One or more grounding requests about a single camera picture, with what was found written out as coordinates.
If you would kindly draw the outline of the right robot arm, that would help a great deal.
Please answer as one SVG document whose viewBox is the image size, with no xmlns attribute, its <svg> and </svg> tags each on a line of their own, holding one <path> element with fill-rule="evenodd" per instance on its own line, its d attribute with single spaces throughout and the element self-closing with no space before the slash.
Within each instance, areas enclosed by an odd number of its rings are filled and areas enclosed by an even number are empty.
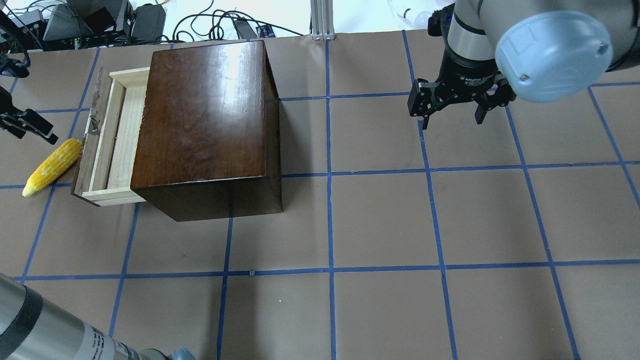
<svg viewBox="0 0 640 360">
<path fill-rule="evenodd" d="M 414 80 L 407 99 L 423 129 L 450 105 L 474 102 L 480 125 L 496 107 L 558 101 L 639 65 L 637 0 L 456 0 L 427 33 L 444 52 L 436 80 Z"/>
</svg>

